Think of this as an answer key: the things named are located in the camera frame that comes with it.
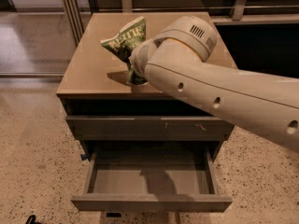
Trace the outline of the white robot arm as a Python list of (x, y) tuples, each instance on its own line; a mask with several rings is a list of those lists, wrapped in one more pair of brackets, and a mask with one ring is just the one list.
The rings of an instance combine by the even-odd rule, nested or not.
[(299, 151), (299, 80), (208, 63), (217, 33), (183, 16), (132, 52), (133, 69), (157, 90)]

